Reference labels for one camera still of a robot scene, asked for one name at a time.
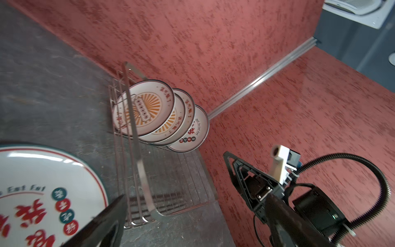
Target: white round object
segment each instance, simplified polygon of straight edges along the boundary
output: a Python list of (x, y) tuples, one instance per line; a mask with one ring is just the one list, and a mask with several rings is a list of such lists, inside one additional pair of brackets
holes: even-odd
[[(168, 121), (175, 105), (174, 93), (169, 85), (158, 80), (142, 81), (131, 86), (129, 92), (138, 136), (155, 132)], [(116, 129), (121, 126), (123, 134), (133, 136), (126, 92), (113, 107), (113, 123)]]
[(191, 128), (179, 141), (171, 144), (169, 149), (177, 153), (195, 150), (206, 140), (209, 128), (210, 122), (206, 112), (200, 106), (196, 106), (195, 121)]
[(189, 93), (185, 92), (182, 89), (173, 89), (173, 92), (175, 94), (178, 94), (184, 102), (185, 111), (186, 111), (185, 120), (182, 123), (181, 127), (178, 129), (177, 133), (174, 133), (166, 140), (154, 143), (154, 145), (156, 146), (167, 146), (178, 141), (181, 137), (183, 137), (187, 133), (187, 131), (192, 126), (192, 123), (195, 119), (195, 114), (196, 114), (195, 103), (192, 97), (189, 95)]
[(395, 66), (395, 52), (389, 55), (388, 60), (393, 66)]
[(155, 131), (146, 136), (139, 137), (140, 140), (153, 143), (163, 141), (178, 131), (185, 120), (185, 105), (181, 97), (175, 94), (175, 107), (167, 122)]
[(35, 145), (0, 147), (0, 246), (60, 246), (108, 206), (82, 160)]

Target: pink wall panel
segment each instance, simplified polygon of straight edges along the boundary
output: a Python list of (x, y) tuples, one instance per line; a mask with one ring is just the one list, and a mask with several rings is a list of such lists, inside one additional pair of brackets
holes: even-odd
[(127, 60), (207, 112), (314, 33), (324, 0), (9, 0), (110, 72)]
[[(237, 246), (259, 246), (248, 210), (233, 187), (222, 154), (231, 151), (268, 171), (272, 145), (301, 153), (306, 163), (337, 152), (375, 163), (395, 187), (395, 94), (352, 68), (313, 48), (266, 84), (211, 121), (200, 148), (213, 177), (221, 209)], [(354, 161), (332, 161), (301, 175), (299, 182), (319, 186), (349, 220), (367, 211), (378, 197), (374, 175)], [(297, 189), (295, 195), (306, 190)], [(267, 226), (257, 222), (269, 245)], [(373, 222), (347, 236), (347, 247), (395, 246), (395, 203)]]

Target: plate with red chinese characters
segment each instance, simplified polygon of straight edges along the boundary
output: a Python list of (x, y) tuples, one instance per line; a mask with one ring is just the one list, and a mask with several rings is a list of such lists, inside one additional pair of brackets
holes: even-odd
[(170, 136), (172, 136), (174, 133), (176, 133), (180, 128), (180, 126), (182, 125), (182, 123), (184, 122), (184, 120), (185, 120), (185, 105), (181, 97), (175, 94), (174, 111), (172, 112), (167, 122), (162, 127), (160, 127), (159, 130), (149, 135), (139, 137), (139, 139), (147, 143), (163, 141), (169, 138)]
[(182, 89), (176, 89), (176, 88), (173, 88), (173, 92), (175, 94), (179, 95), (181, 97), (182, 101), (184, 102), (185, 120), (182, 123), (182, 125), (180, 126), (180, 128), (175, 133), (173, 133), (173, 135), (171, 135), (169, 138), (167, 138), (163, 141), (153, 143), (156, 146), (168, 146), (168, 145), (178, 141), (189, 130), (189, 128), (191, 127), (191, 125), (194, 121), (194, 118), (195, 118), (195, 113), (196, 113), (195, 103), (194, 103), (194, 100), (192, 99), (192, 97), (189, 95), (189, 93), (185, 92)]
[[(166, 83), (158, 80), (142, 81), (131, 86), (129, 92), (138, 136), (159, 130), (171, 117), (175, 96)], [(113, 107), (113, 123), (116, 129), (121, 129), (122, 134), (133, 136), (126, 92)]]
[(36, 145), (0, 146), (0, 246), (58, 247), (108, 206), (82, 160)]
[(179, 141), (168, 146), (170, 150), (178, 153), (186, 153), (198, 148), (209, 133), (210, 122), (206, 112), (200, 106), (196, 106), (196, 116), (188, 132)]

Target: metal wire rack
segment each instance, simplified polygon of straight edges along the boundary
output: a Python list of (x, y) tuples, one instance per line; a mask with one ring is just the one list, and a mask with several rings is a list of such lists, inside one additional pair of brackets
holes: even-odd
[[(111, 109), (120, 104), (123, 104), (123, 109), (133, 105), (128, 88), (135, 81), (128, 76), (126, 68), (133, 68), (135, 74), (146, 79), (138, 70), (136, 73), (134, 66), (124, 63), (123, 71), (118, 73), (120, 79), (114, 79), (108, 87)], [(117, 103), (125, 92), (127, 102), (121, 100)], [(133, 114), (130, 114), (128, 124), (132, 132), (137, 133)], [(199, 151), (174, 153), (123, 135), (114, 126), (113, 123), (118, 195), (125, 194), (129, 198), (125, 228), (165, 221), (216, 200), (213, 183)]]

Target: stack of plates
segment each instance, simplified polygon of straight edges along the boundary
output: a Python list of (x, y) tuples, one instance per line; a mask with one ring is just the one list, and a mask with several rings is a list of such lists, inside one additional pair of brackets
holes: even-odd
[(127, 136), (146, 143), (167, 146), (178, 153), (198, 148), (209, 132), (206, 112), (182, 89), (172, 89), (158, 80), (139, 82), (129, 88), (137, 133), (132, 133), (126, 92), (113, 108), (113, 123)]

